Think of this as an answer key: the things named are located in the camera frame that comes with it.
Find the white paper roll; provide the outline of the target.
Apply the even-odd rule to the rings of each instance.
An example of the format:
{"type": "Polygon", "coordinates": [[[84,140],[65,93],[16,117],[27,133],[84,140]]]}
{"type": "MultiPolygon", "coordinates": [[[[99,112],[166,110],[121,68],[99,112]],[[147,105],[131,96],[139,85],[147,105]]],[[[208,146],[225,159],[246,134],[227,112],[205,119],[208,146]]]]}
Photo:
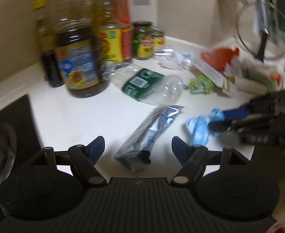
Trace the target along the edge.
{"type": "Polygon", "coordinates": [[[234,77],[234,85],[237,90],[254,95],[265,95],[267,93],[266,85],[242,77],[234,77]]]}

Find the blue wrapper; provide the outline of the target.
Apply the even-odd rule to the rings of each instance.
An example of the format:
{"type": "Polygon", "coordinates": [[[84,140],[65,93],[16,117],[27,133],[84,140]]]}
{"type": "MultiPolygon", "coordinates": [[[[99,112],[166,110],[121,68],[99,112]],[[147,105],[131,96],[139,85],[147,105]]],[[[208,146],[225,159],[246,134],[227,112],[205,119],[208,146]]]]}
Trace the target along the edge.
{"type": "Polygon", "coordinates": [[[210,135],[213,137],[219,135],[217,132],[210,131],[208,124],[210,122],[223,120],[225,120],[224,112],[217,108],[211,109],[207,115],[199,115],[197,117],[187,119],[185,127],[191,136],[189,145],[207,145],[210,135]]]}

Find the white green medicine box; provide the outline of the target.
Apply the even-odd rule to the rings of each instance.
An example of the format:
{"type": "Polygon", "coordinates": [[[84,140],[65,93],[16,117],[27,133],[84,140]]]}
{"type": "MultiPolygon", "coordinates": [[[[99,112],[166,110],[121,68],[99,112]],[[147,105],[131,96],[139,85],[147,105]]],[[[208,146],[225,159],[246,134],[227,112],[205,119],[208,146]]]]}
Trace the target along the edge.
{"type": "Polygon", "coordinates": [[[192,63],[196,69],[206,75],[217,87],[221,88],[223,93],[230,97],[236,97],[238,95],[239,91],[236,86],[209,64],[200,58],[194,58],[192,63]]]}

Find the green cloth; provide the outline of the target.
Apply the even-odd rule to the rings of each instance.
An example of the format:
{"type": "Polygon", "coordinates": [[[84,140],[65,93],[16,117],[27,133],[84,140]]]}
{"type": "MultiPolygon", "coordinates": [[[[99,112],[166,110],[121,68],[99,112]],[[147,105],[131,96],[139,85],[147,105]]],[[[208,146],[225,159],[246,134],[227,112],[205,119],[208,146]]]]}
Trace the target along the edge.
{"type": "Polygon", "coordinates": [[[242,70],[242,75],[267,87],[267,92],[279,91],[282,75],[275,66],[252,65],[242,70]]]}

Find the silver foil wrapper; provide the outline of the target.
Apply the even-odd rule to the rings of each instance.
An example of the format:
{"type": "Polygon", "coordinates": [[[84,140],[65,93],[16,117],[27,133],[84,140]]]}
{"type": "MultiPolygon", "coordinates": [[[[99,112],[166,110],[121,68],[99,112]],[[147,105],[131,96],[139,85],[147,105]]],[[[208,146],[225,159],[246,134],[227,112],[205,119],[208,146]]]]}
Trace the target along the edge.
{"type": "Polygon", "coordinates": [[[156,107],[122,144],[115,159],[132,173],[145,169],[151,164],[155,142],[183,109],[179,105],[156,107]]]}

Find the red plastic bag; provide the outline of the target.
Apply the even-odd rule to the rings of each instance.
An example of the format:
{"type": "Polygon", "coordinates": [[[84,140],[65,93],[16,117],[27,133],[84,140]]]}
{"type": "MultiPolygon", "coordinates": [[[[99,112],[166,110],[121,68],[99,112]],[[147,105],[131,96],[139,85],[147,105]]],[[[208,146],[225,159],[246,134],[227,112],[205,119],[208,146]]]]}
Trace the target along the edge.
{"type": "Polygon", "coordinates": [[[240,49],[237,47],[235,49],[231,48],[217,48],[211,52],[202,52],[200,58],[209,64],[212,68],[219,72],[223,72],[225,66],[231,64],[234,57],[238,57],[240,49]]]}

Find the black gas stove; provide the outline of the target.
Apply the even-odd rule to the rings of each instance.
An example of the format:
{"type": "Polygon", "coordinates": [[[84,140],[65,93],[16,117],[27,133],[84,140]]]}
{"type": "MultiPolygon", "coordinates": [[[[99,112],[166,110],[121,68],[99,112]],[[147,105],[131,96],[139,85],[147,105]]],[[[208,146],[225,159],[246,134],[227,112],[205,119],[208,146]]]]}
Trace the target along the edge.
{"type": "Polygon", "coordinates": [[[41,149],[29,95],[0,110],[0,185],[41,149]]]}

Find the glass pot lid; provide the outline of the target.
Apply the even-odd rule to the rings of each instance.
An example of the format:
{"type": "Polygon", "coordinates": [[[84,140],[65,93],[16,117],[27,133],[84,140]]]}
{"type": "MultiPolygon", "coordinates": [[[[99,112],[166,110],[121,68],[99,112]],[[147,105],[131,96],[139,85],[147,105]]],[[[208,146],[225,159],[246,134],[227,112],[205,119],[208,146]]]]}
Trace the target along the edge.
{"type": "Polygon", "coordinates": [[[250,2],[236,16],[236,38],[253,58],[285,58],[285,15],[272,3],[250,2]]]}

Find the crushed clear plastic bottle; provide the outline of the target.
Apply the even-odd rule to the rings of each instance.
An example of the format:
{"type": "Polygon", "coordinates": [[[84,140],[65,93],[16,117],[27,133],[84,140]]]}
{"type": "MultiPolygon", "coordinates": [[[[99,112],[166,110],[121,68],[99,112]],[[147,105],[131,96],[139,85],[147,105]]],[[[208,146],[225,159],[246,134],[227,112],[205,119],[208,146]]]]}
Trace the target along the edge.
{"type": "Polygon", "coordinates": [[[151,105],[174,105],[180,99],[183,81],[133,63],[106,62],[109,80],[125,95],[151,105]]]}

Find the small pickle jar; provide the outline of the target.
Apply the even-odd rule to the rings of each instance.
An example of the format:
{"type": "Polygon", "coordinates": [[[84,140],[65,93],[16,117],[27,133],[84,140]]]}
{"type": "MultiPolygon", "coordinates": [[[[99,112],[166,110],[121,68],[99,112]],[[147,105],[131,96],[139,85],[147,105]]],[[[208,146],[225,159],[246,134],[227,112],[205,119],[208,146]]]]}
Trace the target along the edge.
{"type": "Polygon", "coordinates": [[[165,29],[160,26],[153,26],[151,28],[151,35],[154,43],[154,50],[161,50],[165,44],[165,29]]]}

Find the large dark oil bottle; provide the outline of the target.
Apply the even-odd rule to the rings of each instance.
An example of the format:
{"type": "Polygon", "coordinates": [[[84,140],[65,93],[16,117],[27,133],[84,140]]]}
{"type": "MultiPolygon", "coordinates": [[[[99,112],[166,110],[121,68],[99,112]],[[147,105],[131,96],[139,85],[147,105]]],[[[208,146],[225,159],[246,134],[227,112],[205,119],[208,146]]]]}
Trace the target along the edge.
{"type": "Polygon", "coordinates": [[[88,98],[108,86],[105,75],[96,0],[54,0],[55,53],[69,93],[88,98]]]}

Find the tall green pickle jar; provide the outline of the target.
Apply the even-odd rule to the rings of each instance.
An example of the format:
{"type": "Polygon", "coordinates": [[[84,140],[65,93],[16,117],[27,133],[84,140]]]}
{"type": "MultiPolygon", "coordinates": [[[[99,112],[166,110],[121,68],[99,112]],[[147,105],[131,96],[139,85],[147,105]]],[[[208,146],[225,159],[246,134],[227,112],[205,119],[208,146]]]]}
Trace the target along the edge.
{"type": "Polygon", "coordinates": [[[136,21],[133,25],[132,56],[138,60],[149,59],[154,55],[154,41],[151,34],[152,22],[136,21]]]}

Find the yellow red label oil bottle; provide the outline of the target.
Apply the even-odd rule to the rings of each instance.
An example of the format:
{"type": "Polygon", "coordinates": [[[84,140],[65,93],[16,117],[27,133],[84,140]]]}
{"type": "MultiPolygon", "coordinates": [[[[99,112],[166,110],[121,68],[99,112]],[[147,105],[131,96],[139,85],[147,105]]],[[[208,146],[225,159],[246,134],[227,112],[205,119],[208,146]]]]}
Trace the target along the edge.
{"type": "Polygon", "coordinates": [[[97,0],[99,38],[105,61],[116,64],[132,60],[132,31],[116,18],[114,0],[97,0]]]}

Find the small dark sauce bottle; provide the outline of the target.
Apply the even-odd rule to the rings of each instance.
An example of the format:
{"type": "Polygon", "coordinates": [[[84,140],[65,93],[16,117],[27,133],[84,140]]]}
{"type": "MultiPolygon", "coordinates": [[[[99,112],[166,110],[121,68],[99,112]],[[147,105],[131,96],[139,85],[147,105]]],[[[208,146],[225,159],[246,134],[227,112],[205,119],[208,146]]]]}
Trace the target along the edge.
{"type": "Polygon", "coordinates": [[[55,34],[46,11],[46,6],[46,0],[35,0],[32,3],[35,15],[35,36],[45,79],[51,87],[57,88],[63,86],[64,82],[55,55],[55,34]]]}

